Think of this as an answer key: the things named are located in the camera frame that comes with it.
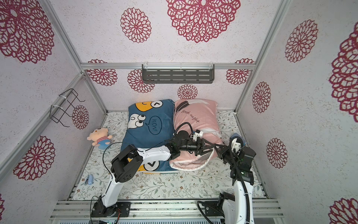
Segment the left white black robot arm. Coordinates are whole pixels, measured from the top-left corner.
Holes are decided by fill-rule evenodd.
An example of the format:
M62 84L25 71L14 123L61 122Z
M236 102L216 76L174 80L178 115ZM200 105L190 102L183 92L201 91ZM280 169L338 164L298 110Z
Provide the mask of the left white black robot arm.
M92 217L112 217L119 213L117 200L125 182L131 180L141 165L156 161L169 161L180 156L181 152L191 152L204 156L216 152L219 154L227 146L214 144L201 137L202 132L189 134L179 131L165 145L152 148L137 148L128 145L111 162L109 183L94 203L90 215Z

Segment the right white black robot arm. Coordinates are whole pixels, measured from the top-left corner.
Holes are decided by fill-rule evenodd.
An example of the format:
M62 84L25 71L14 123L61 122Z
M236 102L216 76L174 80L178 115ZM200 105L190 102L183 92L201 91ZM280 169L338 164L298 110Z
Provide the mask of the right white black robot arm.
M214 216L222 216L225 224L253 224L254 175L251 167L256 152L247 147L238 134L230 137L227 146L217 145L216 151L219 158L230 165L234 193L221 193L216 204L197 201L198 211L210 224L213 221L208 216L212 212Z

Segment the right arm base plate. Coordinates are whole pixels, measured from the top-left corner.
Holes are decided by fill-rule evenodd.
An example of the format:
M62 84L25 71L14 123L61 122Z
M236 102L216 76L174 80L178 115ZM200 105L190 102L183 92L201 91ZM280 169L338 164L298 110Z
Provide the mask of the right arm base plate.
M219 208L217 201L202 201L200 206L203 208L207 217L224 216L222 209Z

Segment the pink good night pillow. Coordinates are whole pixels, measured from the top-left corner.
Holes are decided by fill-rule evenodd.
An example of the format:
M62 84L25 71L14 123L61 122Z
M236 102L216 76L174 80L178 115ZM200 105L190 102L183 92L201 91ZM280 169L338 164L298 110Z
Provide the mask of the pink good night pillow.
M207 99L180 99L175 102L174 128L182 123L191 124L194 131L203 132L203 139L214 144L222 144L222 135L216 113L217 102ZM180 156L169 162L171 168L180 171L195 171L204 168L217 153L212 151L196 156L194 153L181 152Z

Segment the blue cartoon pillow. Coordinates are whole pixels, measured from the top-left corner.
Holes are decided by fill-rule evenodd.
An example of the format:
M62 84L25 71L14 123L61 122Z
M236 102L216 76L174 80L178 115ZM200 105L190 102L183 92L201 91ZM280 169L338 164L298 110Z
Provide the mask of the blue cartoon pillow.
M175 132L175 104L171 99L139 102L129 106L127 131L121 151L133 145L138 151L161 147L168 143Z

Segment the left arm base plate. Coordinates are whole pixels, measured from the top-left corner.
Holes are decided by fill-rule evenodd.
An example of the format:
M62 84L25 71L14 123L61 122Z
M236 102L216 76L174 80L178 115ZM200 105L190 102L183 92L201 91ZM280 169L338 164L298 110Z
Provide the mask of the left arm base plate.
M131 208L131 202L117 202L116 204L105 207L102 201L94 204L90 213L91 217L128 217Z

